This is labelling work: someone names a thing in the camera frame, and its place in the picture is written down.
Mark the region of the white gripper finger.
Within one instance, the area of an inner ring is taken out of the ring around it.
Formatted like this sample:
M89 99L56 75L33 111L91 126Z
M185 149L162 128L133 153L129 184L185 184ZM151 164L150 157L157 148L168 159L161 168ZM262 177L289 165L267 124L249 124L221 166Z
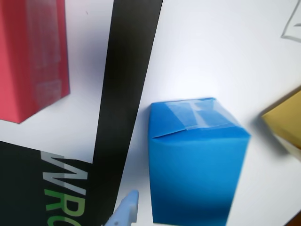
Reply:
M139 192L132 190L121 201L104 226L131 226L137 222Z

